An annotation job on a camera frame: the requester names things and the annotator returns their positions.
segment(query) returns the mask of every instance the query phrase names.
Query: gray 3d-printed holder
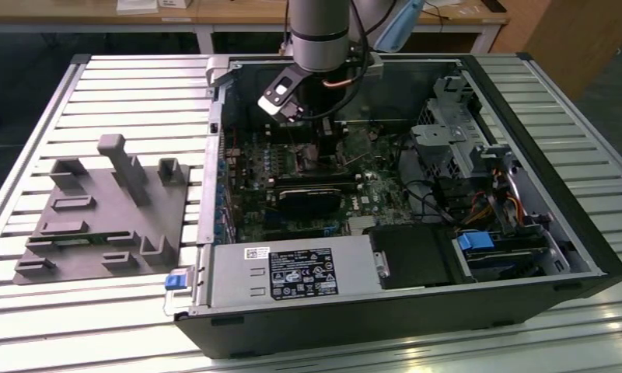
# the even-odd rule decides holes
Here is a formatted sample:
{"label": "gray 3d-printed holder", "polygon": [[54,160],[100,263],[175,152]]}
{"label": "gray 3d-printed holder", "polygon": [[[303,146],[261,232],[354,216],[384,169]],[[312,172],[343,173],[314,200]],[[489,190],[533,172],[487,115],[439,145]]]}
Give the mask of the gray 3d-printed holder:
{"label": "gray 3d-printed holder", "polygon": [[120,134],[98,141],[115,170],[85,169],[78,159],[54,162],[56,187],[16,264],[16,284],[159,274],[177,266],[189,168],[177,159],[141,167],[124,143]]}

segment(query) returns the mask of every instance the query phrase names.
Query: blue latch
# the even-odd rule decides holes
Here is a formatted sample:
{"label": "blue latch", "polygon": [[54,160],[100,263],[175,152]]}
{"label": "blue latch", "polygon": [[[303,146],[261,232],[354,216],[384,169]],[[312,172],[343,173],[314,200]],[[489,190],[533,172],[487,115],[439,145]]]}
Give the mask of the blue latch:
{"label": "blue latch", "polygon": [[165,277],[165,290],[183,290],[187,288],[187,274],[169,274]]}
{"label": "blue latch", "polygon": [[460,250],[493,249],[494,240],[490,239],[489,232],[467,232],[458,237]]}

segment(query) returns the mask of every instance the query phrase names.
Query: slotted aluminum platform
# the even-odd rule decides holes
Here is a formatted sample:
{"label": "slotted aluminum platform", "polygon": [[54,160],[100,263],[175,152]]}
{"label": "slotted aluminum platform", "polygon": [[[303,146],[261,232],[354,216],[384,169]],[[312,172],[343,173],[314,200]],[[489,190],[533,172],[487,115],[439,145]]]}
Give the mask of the slotted aluminum platform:
{"label": "slotted aluminum platform", "polygon": [[[479,62],[622,259],[622,159],[534,63],[513,55]],[[0,371],[622,371],[622,283],[523,325],[239,361],[203,357],[172,325],[164,275],[12,285],[53,160],[78,156],[88,168],[109,167],[94,150],[105,133],[124,135],[143,165],[173,156],[192,166],[180,263],[193,258],[205,63],[203,56],[93,57],[66,71],[0,192]]]}

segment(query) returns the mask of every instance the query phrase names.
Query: sticker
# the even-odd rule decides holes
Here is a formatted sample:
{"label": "sticker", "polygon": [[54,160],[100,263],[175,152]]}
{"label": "sticker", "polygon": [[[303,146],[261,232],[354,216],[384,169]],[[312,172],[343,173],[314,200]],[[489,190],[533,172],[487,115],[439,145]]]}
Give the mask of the sticker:
{"label": "sticker", "polygon": [[244,259],[265,259],[268,253],[268,247],[247,247],[244,249]]}
{"label": "sticker", "polygon": [[163,22],[191,22],[191,18],[161,18]]}
{"label": "sticker", "polygon": [[339,294],[330,248],[269,253],[269,274],[275,301]]}

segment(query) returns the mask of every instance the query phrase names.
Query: wooden cabinet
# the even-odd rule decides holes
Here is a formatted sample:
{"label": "wooden cabinet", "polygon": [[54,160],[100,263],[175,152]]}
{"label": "wooden cabinet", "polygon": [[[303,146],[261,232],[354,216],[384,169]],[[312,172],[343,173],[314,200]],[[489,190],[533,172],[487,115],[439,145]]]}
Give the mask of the wooden cabinet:
{"label": "wooden cabinet", "polygon": [[526,51],[577,99],[622,45],[622,0],[499,0],[510,16],[493,53]]}

